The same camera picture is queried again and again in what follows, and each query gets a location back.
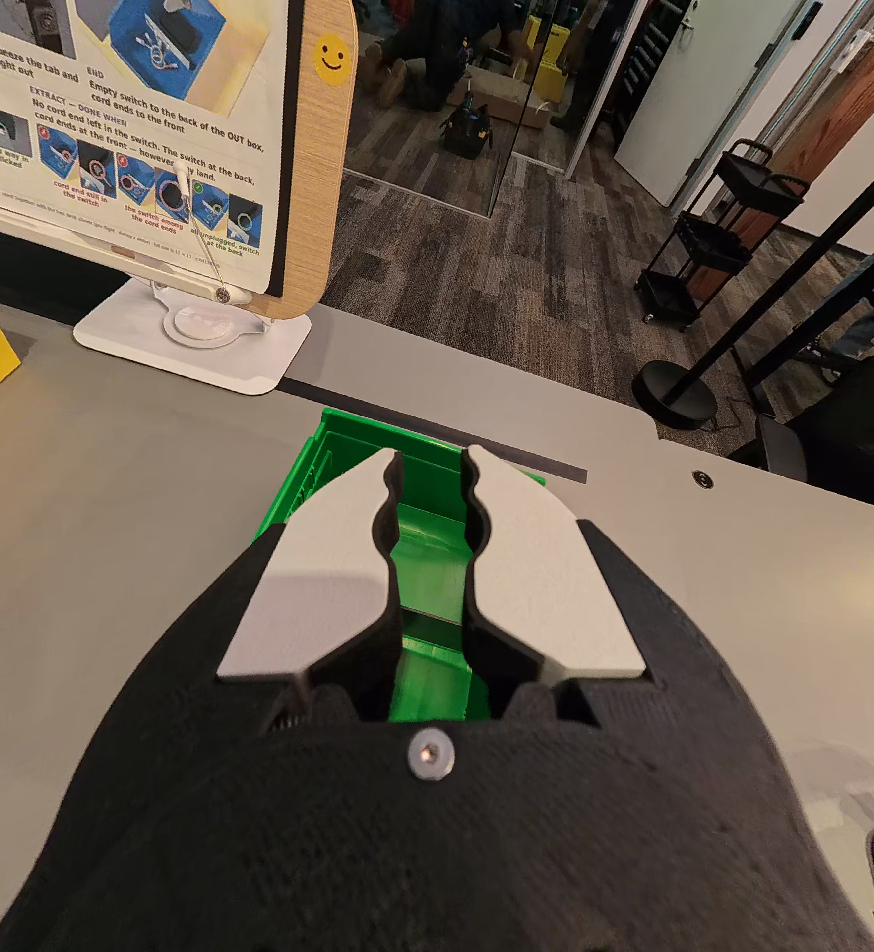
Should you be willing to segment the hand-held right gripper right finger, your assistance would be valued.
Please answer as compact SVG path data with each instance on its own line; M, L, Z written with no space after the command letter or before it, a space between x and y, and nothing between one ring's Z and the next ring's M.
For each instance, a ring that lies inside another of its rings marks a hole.
M463 452L471 556L463 651L505 708L524 684L635 680L646 662L589 542L594 526L479 445Z

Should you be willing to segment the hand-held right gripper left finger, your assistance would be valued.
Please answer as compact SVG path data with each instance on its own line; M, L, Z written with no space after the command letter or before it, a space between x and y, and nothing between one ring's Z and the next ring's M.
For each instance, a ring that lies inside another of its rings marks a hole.
M224 683L284 682L301 696L338 685L389 707L403 651L392 552L404 456L385 447L288 518L219 663Z

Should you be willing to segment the green plastic bin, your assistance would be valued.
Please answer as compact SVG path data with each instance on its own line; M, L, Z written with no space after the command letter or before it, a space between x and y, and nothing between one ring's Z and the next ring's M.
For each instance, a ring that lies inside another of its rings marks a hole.
M403 611L403 653L388 719L489 720L488 688L472 673L462 649L471 549L465 538L461 446L326 409L255 535L285 523L319 489L385 447L404 456L399 540L391 554Z

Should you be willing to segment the black pole stand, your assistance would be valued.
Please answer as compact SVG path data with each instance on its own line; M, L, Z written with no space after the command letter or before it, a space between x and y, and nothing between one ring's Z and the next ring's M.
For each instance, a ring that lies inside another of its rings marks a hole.
M874 181L693 364L651 361L632 380L638 405L656 422L696 430L712 420L718 402L702 381L705 373L767 314L860 220L874 208Z

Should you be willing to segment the black utility cart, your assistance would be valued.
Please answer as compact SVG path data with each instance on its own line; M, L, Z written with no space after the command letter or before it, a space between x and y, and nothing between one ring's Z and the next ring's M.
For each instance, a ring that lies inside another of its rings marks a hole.
M744 138L721 154L706 185L719 180L728 203L715 220L695 213L698 200L679 212L634 285L645 324L687 331L803 203L811 183L773 171L772 156L768 146Z

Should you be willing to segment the wooden sign board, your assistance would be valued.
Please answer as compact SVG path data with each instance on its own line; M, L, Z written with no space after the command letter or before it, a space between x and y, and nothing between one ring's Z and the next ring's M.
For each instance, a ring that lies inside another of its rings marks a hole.
M275 252L268 286L242 308L288 320L319 303L328 283L358 60L356 15L350 2L288 2L282 150ZM317 76L319 37L335 33L350 47L346 83L332 88Z

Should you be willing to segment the black tool bag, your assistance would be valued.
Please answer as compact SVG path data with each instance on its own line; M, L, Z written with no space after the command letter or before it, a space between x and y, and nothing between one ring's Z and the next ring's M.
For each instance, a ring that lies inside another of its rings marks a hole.
M474 94L467 90L461 105L441 125L443 147L453 155L474 161L492 149L491 116L486 104L474 104Z

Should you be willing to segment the cardboard box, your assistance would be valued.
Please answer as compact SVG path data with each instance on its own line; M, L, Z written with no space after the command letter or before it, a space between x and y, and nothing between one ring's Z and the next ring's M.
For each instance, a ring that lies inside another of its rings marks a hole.
M471 106L476 111L486 108L491 118L534 129L543 129L550 122L550 102L517 78L472 65L446 102L458 107L467 94L470 94Z

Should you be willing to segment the printed instruction poster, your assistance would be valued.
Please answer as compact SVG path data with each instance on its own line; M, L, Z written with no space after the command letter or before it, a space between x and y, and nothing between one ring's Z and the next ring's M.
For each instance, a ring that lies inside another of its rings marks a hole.
M0 2L0 229L264 293L288 2Z

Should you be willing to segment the white door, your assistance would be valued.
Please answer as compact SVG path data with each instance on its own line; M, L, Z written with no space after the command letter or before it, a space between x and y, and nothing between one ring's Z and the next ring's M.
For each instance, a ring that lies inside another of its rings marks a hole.
M616 162L670 208L764 54L786 35L793 1L693 2L648 86Z

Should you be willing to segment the yellow plastic container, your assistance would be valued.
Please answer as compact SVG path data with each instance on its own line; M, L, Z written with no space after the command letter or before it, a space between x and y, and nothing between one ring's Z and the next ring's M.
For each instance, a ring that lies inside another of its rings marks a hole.
M565 89L567 75L562 72L557 61L570 37L570 28L560 25L548 27L546 42L539 59L533 91L542 99L559 102ZM524 37L529 47L535 47L543 36L543 21L538 16L526 18Z

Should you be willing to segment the yellow smiley sticker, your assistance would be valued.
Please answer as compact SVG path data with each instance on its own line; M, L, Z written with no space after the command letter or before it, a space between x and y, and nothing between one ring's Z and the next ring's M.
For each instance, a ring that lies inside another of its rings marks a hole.
M343 86L349 77L350 47L344 38L325 33L316 42L313 61L318 78L327 86Z

